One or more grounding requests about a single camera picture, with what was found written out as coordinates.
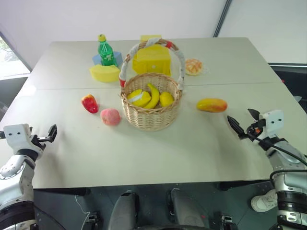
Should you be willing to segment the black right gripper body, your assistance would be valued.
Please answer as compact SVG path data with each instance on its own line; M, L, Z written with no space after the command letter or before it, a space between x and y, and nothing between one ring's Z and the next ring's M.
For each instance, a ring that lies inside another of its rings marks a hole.
M266 120L261 119L251 124L247 129L248 138L253 141L262 142L263 139L260 139L259 136L263 133L263 128L266 126Z

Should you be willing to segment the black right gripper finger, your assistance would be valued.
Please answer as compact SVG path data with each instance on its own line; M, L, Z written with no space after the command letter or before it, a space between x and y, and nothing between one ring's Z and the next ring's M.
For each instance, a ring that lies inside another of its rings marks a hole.
M239 122L236 119L228 115L227 120L230 127L237 133L239 139L248 138L247 134L245 133L245 131L243 130L243 128L240 126Z
M260 112L255 110L255 109L248 109L250 115L254 118L254 120L259 120L260 119Z

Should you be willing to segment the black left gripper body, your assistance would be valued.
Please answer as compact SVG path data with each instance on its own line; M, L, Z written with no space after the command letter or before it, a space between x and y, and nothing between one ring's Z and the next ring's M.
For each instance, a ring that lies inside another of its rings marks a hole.
M37 139L39 137L37 135L32 135L31 136L31 143L35 145L36 147L39 147L41 150L44 150L46 148L46 144L43 144L42 142L38 142Z

